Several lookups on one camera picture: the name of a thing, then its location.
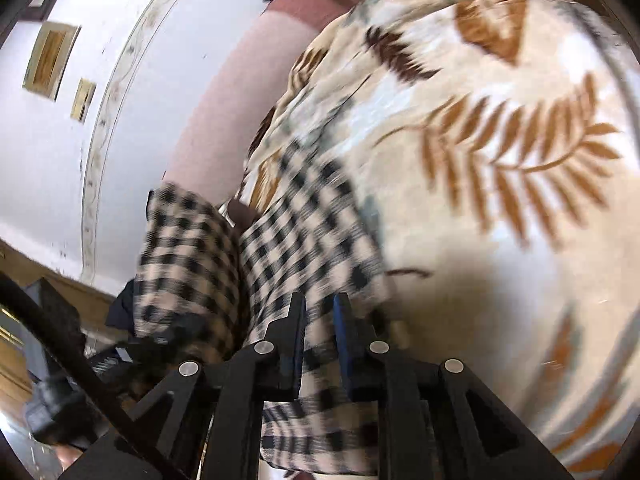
picture frame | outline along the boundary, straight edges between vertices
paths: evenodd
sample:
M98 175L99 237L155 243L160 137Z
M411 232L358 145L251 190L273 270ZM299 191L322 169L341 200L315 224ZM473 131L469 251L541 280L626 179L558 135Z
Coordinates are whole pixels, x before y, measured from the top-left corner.
M79 32L80 27L44 22L33 45L22 87L55 101Z

floral patterned blanket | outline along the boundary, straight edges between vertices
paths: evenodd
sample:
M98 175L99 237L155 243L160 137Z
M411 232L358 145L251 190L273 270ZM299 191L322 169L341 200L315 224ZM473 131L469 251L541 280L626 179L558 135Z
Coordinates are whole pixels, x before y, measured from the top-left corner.
M292 139L338 159L412 354L459 357L576 478L640 391L640 66L566 0L366 0L293 67L241 199Z

black and white checkered fabric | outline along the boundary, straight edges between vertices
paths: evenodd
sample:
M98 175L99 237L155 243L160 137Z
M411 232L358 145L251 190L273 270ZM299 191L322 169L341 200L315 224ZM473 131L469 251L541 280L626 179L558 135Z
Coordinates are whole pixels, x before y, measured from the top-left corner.
M160 330L176 312L205 314L211 338L198 354L218 362L238 348L240 329L244 344L262 339L272 320L288 314L292 292L302 292L300 398L265 403L262 458L289 470L375 474L376 405L346 398L332 300L349 293L361 316L379 306L386 299L382 261L336 162L318 163L294 141L280 159L279 186L280 199L239 242L201 197L171 184L156 191L136 277L136 330Z
M145 242L136 272L136 335L164 330L177 314L208 320L209 338L186 351L207 363L229 359L246 335L238 239L199 195L162 184L147 205Z
M300 399L266 403L262 457L271 465L329 474L375 474L376 406L348 402L340 384L332 300L347 292L359 314L385 299L382 262L336 162L319 165L295 141L280 160L283 196L241 238L251 305L247 343L306 297Z

metal screw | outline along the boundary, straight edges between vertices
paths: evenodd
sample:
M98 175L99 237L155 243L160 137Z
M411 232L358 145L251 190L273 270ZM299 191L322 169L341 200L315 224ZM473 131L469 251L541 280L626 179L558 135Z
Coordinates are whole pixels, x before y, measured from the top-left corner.
M465 365L462 364L461 361L457 359L447 359L444 363L444 367L447 372L451 372L452 374L459 374L462 370L465 369Z
M369 350L374 354L386 354L389 352L389 345L384 341L374 341L369 345Z
M273 343L271 341L259 341L255 344L254 350L258 354L268 354L273 352Z
M198 371L198 363L195 361L185 361L178 368L180 375L183 377L192 376L194 373Z

black cable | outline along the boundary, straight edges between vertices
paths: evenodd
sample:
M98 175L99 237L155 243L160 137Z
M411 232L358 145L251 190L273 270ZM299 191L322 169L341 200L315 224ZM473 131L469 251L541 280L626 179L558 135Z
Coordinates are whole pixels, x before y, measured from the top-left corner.
M66 341L49 315L2 272L0 272L0 304L42 343L120 436L141 458L155 467L162 478L187 480L181 471L140 434L129 415L124 412L117 400L104 387L104 383L91 370L84 356Z

